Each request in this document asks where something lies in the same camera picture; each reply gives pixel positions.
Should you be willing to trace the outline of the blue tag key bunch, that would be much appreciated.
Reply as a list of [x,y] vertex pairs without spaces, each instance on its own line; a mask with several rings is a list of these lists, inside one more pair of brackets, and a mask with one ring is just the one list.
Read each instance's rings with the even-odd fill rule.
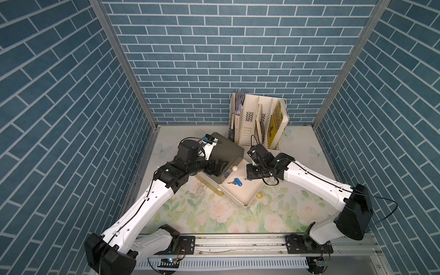
[[243,185],[243,183],[238,178],[234,178],[232,181],[229,181],[228,184],[232,184],[239,187]]

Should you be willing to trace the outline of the olive and cream drawer cabinet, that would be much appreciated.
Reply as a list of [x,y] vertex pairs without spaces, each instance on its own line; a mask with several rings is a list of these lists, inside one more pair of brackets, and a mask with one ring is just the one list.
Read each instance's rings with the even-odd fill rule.
[[217,132],[213,132],[211,135],[217,138],[222,143],[217,144],[214,147],[210,156],[210,160],[221,159],[228,161],[229,164],[221,176],[207,175],[206,173],[200,172],[195,176],[195,178],[201,183],[205,184],[216,195],[223,196],[224,193],[218,188],[218,185],[223,182],[222,176],[227,171],[230,171],[233,166],[236,166],[237,164],[239,164],[240,161],[243,160],[244,149]]

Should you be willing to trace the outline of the cream drawer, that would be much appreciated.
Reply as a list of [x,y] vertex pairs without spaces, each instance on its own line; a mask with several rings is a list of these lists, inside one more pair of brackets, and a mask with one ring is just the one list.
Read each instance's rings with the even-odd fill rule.
[[[261,179],[248,180],[246,176],[246,165],[248,165],[245,159],[239,162],[236,166],[238,171],[233,172],[232,169],[227,171],[222,176],[223,182],[218,185],[218,188],[224,192],[234,202],[242,207],[248,207],[256,195],[260,192],[264,183]],[[228,184],[234,178],[238,178],[243,185],[241,187]]]

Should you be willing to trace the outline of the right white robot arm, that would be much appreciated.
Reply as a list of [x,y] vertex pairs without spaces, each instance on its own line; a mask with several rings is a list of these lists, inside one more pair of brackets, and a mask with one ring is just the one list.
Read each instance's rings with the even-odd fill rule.
[[314,248],[340,237],[361,241],[373,216],[371,196],[362,184],[352,187],[334,181],[301,164],[285,153],[273,156],[262,144],[247,151],[252,163],[246,166],[247,179],[274,178],[294,183],[324,199],[337,213],[321,222],[312,222],[302,237]]

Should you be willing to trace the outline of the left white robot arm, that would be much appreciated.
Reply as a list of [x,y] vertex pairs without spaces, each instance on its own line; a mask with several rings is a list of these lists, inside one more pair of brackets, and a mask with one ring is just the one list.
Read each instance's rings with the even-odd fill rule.
[[175,254],[180,233],[171,226],[163,225],[143,238],[138,235],[190,176],[199,172],[223,174],[228,161],[212,156],[221,144],[211,135],[200,141],[183,139],[174,159],[154,172],[147,191],[101,235],[88,236],[84,243],[88,265],[99,275],[129,275],[137,259],[156,253]]

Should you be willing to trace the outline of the floral table mat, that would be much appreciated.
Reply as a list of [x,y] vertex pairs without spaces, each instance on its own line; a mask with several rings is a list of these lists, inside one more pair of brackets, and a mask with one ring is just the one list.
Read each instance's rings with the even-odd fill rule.
[[144,232],[168,224],[181,233],[302,233],[312,222],[336,214],[328,202],[290,182],[264,185],[260,193],[261,199],[242,207],[192,177],[158,210]]

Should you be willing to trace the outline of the white file organizer rack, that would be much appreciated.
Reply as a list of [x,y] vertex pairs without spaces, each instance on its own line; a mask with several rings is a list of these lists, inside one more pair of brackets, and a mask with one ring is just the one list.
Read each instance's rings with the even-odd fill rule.
[[[264,120],[264,142],[261,144],[266,149],[269,149],[268,141],[267,141],[268,124],[272,114],[272,108],[276,105],[278,99],[281,98],[245,94],[244,106],[240,115],[239,143],[237,144],[241,146],[250,146],[251,144],[258,142],[254,134],[255,120],[257,116],[257,105],[262,104],[265,120]],[[230,131],[230,127],[228,129],[228,134],[227,134],[228,139],[229,139],[229,131]]]

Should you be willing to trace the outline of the yellow cover book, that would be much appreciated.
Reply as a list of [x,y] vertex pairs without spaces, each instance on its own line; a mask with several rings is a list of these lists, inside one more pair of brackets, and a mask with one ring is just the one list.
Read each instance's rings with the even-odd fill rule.
[[267,141],[269,149],[276,149],[288,122],[289,115],[286,100],[278,99],[276,105],[272,108],[272,114],[268,124]]

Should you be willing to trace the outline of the blue spine book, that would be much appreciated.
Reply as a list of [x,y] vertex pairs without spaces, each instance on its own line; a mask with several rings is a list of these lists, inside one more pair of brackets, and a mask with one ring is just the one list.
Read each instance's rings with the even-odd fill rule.
[[238,89],[232,96],[230,102],[230,131],[229,139],[239,143],[240,136],[240,115],[244,106],[245,91]]

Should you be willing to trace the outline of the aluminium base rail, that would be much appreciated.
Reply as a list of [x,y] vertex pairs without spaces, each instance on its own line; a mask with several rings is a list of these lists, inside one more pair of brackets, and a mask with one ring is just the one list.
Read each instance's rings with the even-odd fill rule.
[[[142,261],[148,257],[168,257],[182,259],[191,256],[275,256],[289,255],[284,237],[290,233],[273,234],[194,234],[194,254],[189,255],[155,255],[165,250],[171,236],[164,230],[150,235],[141,234],[129,244],[128,250],[136,254],[136,259]],[[348,237],[341,237],[330,241],[333,247],[332,254],[291,254],[316,256],[374,256],[379,254],[380,248],[372,234],[367,233],[361,241]]]

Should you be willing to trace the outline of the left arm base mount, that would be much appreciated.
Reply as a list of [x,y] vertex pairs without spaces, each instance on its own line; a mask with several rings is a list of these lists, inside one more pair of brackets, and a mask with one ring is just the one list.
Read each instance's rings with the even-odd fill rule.
[[182,235],[179,231],[174,229],[172,226],[165,224],[161,226],[158,230],[164,230],[171,236],[171,242],[169,246],[155,255],[182,255],[183,253],[193,255],[195,249],[195,236]]

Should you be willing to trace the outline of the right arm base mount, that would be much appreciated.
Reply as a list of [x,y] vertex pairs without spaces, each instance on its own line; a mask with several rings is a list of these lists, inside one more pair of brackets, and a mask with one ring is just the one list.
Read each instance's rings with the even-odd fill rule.
[[284,237],[288,254],[332,254],[330,241],[321,245],[314,241],[309,233],[315,222],[311,223],[305,233],[292,233]]

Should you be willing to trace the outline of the left metal corner post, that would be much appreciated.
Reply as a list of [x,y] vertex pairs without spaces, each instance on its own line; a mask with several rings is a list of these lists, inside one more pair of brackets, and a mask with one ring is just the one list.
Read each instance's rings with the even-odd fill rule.
[[130,66],[129,60],[124,52],[124,49],[118,39],[118,35],[116,34],[114,27],[111,24],[111,20],[105,10],[103,1],[99,1],[99,0],[90,0],[89,1],[100,25],[103,28],[103,31],[117,57],[117,59],[119,60],[119,63],[123,69],[123,72],[128,80],[128,82],[130,83],[130,86],[133,89],[133,92],[137,98],[137,100],[139,101],[142,110],[152,128],[153,131],[157,130],[157,122],[153,116],[153,114],[151,113],[148,104],[146,102],[146,99],[143,95],[143,92],[141,90],[141,87],[135,77],[134,71]]

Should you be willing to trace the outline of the metal corner post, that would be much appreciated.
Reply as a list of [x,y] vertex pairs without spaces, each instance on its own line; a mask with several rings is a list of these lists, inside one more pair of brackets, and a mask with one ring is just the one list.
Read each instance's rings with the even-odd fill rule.
[[378,25],[379,20],[382,18],[390,2],[391,2],[390,0],[379,0],[372,9],[372,12],[364,28],[360,32],[358,39],[356,40],[354,46],[352,47],[352,50],[350,51],[346,62],[343,64],[340,73],[335,79],[332,88],[330,89],[327,97],[323,101],[322,107],[319,109],[317,116],[313,120],[312,128],[314,131],[318,129],[319,125],[323,121],[324,116],[328,111],[328,109],[330,108],[331,103],[338,95],[340,88],[342,87],[343,83],[346,81],[348,74],[350,73],[351,69],[356,63],[358,57],[360,56],[362,50],[364,49],[367,41],[369,40],[376,26]]
[[90,0],[89,1],[100,25],[103,28],[103,31],[117,57],[117,59],[119,60],[119,63],[123,69],[123,72],[128,80],[128,82],[130,83],[130,86],[133,89],[133,92],[137,98],[137,100],[139,101],[142,110],[152,128],[153,131],[157,130],[157,122],[153,116],[153,114],[151,113],[148,104],[146,102],[146,99],[143,95],[143,92],[141,90],[141,87],[135,77],[134,71],[130,66],[129,60],[124,52],[124,49],[118,39],[118,35],[116,34],[114,27],[111,24],[111,20],[105,10],[103,1],[99,1],[99,0]]

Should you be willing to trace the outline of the right metal corner post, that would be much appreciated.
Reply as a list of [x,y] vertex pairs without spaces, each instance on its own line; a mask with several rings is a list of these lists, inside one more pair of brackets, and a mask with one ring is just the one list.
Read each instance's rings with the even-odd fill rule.
[[346,81],[348,74],[350,73],[351,69],[356,63],[358,57],[360,56],[362,50],[364,49],[367,41],[369,40],[376,26],[378,25],[379,20],[382,18],[390,2],[391,2],[390,0],[379,0],[372,9],[372,12],[364,28],[360,32],[358,39],[356,40],[354,46],[352,47],[352,50],[350,51],[346,62],[343,64],[340,73],[335,79],[332,88],[330,89],[327,97],[323,101],[322,107],[319,109],[317,116],[313,120],[312,128],[314,131],[318,129],[319,125],[323,121],[324,116],[328,111],[328,109],[330,108],[331,103],[338,95],[340,88],[342,87],[343,83]]

